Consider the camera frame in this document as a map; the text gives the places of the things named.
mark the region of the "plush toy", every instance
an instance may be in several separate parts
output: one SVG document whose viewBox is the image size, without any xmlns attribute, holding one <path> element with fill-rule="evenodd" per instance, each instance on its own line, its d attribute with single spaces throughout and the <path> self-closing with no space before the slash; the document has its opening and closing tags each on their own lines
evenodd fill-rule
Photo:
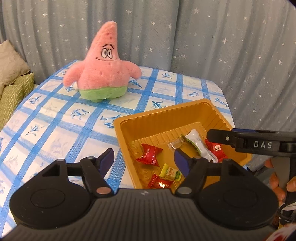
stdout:
<svg viewBox="0 0 296 241">
<path fill-rule="evenodd" d="M 134 63 L 120 60 L 117 50 L 117 24 L 106 22 L 96 34 L 82 62 L 74 64 L 64 76 L 64 86 L 75 81 L 84 99 L 99 102 L 122 96 L 130 77 L 141 77 Z"/>
</svg>

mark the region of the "blue checkered tablecloth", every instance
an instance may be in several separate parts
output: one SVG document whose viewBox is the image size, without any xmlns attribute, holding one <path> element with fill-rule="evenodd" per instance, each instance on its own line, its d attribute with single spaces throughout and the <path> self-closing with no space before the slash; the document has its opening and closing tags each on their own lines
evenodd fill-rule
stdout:
<svg viewBox="0 0 296 241">
<path fill-rule="evenodd" d="M 73 86 L 62 84 L 66 71 L 77 61 L 31 92 L 0 132 L 2 236 L 16 225 L 9 210 L 11 195 L 57 158 L 78 162 L 112 148 L 115 161 L 105 179 L 114 190 L 133 187 L 114 131 L 113 121 L 120 116 L 207 98 L 234 127 L 224 95 L 211 81 L 141 67 L 142 77 L 131 78 L 125 95 L 93 103 L 82 99 Z M 82 184 L 77 177 L 69 180 Z"/>
</svg>

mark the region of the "red candy wrapper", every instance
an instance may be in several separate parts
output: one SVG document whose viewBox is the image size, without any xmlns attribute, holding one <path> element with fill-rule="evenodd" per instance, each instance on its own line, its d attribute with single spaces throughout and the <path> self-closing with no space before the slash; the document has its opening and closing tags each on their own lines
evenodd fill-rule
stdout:
<svg viewBox="0 0 296 241">
<path fill-rule="evenodd" d="M 159 147 L 151 146 L 144 143 L 142 144 L 142 147 L 144 148 L 144 154 L 139 158 L 137 158 L 136 160 L 144 164 L 158 167 L 159 164 L 156 160 L 156 155 L 161 153 L 163 150 Z"/>
<path fill-rule="evenodd" d="M 205 144 L 211 153 L 213 153 L 218 158 L 218 162 L 222 162 L 224 158 L 228 158 L 223 152 L 220 144 L 210 142 L 208 139 L 205 139 Z"/>
<path fill-rule="evenodd" d="M 173 182 L 174 181 L 161 179 L 156 174 L 153 174 L 148 184 L 148 188 L 169 188 Z"/>
</svg>

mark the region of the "cable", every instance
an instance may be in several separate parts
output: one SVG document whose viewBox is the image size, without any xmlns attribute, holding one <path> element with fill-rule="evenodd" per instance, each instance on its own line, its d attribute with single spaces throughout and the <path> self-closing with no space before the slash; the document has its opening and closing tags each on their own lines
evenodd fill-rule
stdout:
<svg viewBox="0 0 296 241">
<path fill-rule="evenodd" d="M 279 217 L 280 217 L 281 219 L 285 220 L 287 223 L 294 223 L 294 222 L 296 222 L 296 217 L 295 217 L 295 218 L 285 217 L 285 216 L 283 215 L 282 211 L 283 211 L 283 209 L 284 209 L 285 207 L 287 207 L 287 206 L 289 206 L 289 205 L 291 205 L 291 204 L 293 204 L 293 203 L 295 203 L 295 202 L 296 202 L 296 200 L 293 200 L 293 201 L 291 201 L 291 202 L 286 202 L 286 203 L 283 204 L 283 205 L 279 208 L 279 210 L 278 210 Z"/>
</svg>

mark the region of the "finger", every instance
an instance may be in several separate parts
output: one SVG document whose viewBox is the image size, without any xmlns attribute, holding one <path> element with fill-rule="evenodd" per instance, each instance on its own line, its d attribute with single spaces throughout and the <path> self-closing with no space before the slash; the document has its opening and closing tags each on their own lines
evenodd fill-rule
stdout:
<svg viewBox="0 0 296 241">
<path fill-rule="evenodd" d="M 293 177 L 287 184 L 288 192 L 296 192 L 296 176 Z"/>
<path fill-rule="evenodd" d="M 272 165 L 272 163 L 271 163 L 271 159 L 266 160 L 265 163 L 264 163 L 264 165 L 265 165 L 266 167 L 268 167 L 268 168 L 273 168 L 273 167 L 274 167 L 274 166 Z"/>
<path fill-rule="evenodd" d="M 274 193 L 276 194 L 276 196 L 278 197 L 278 200 L 279 201 L 282 201 L 286 194 L 285 192 L 283 191 L 283 189 L 279 188 L 279 187 L 276 187 L 275 189 L 273 189 Z"/>
<path fill-rule="evenodd" d="M 269 183 L 270 183 L 271 189 L 275 189 L 276 187 L 279 186 L 279 178 L 276 176 L 275 173 L 271 174 L 269 178 Z"/>
</svg>

